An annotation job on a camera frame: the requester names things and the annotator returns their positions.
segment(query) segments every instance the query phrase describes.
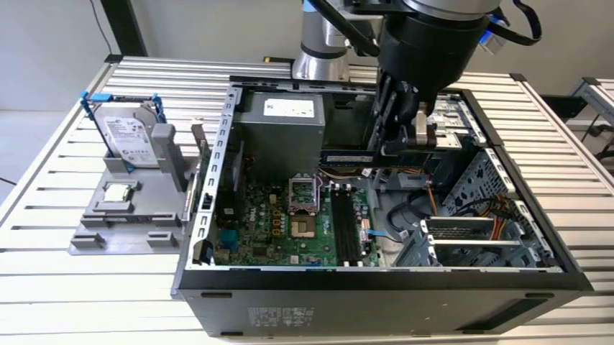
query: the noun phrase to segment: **connector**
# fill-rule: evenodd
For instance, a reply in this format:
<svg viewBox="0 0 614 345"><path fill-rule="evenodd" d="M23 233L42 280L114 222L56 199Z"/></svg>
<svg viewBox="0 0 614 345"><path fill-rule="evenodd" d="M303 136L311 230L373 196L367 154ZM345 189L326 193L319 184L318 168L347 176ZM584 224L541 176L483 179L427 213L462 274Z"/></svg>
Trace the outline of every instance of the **connector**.
<svg viewBox="0 0 614 345"><path fill-rule="evenodd" d="M203 210L210 210L212 204L214 204L214 197L211 196L211 194L204 193L204 196L203 196Z"/></svg>

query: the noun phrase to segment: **ram slot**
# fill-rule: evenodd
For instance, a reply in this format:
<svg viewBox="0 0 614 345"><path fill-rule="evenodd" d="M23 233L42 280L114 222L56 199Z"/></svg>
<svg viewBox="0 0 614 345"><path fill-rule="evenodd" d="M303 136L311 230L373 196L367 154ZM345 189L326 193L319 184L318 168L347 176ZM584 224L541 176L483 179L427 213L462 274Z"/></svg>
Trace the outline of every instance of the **ram slot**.
<svg viewBox="0 0 614 345"><path fill-rule="evenodd" d="M355 265L362 258L351 189L331 190L330 200L333 228L335 229L337 260L339 265Z"/></svg>

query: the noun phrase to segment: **hard drive label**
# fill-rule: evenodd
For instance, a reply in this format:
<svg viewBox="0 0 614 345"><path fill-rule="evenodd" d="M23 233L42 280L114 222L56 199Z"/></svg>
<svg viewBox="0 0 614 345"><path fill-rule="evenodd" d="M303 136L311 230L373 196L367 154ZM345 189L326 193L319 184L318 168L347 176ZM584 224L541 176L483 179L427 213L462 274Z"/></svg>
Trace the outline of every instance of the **hard drive label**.
<svg viewBox="0 0 614 345"><path fill-rule="evenodd" d="M151 167L158 160L144 124L138 119L108 116L104 123L122 159L135 167Z"/></svg>

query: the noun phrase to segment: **blue cable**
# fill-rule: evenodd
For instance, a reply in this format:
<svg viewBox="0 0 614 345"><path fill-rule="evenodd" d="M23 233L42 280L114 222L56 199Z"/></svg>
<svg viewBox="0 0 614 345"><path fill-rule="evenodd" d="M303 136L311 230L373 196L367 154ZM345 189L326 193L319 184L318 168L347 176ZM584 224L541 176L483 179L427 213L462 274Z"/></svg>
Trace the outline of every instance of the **blue cable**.
<svg viewBox="0 0 614 345"><path fill-rule="evenodd" d="M390 237L390 236L387 235L386 231L371 230L371 229L369 229L369 230L367 230L367 235L375 236L375 237L386 237L386 238L390 239L393 242L402 243L402 241L399 241L398 239L394 239L393 237Z"/></svg>

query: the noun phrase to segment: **gray floor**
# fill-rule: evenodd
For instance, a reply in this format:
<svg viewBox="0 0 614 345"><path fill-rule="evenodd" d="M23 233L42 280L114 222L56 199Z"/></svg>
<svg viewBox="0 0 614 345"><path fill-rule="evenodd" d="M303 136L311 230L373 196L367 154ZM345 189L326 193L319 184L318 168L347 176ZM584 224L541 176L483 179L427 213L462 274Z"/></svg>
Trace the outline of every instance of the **gray floor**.
<svg viewBox="0 0 614 345"><path fill-rule="evenodd" d="M0 110L0 178L19 181L67 113ZM0 181L0 203L11 189Z"/></svg>

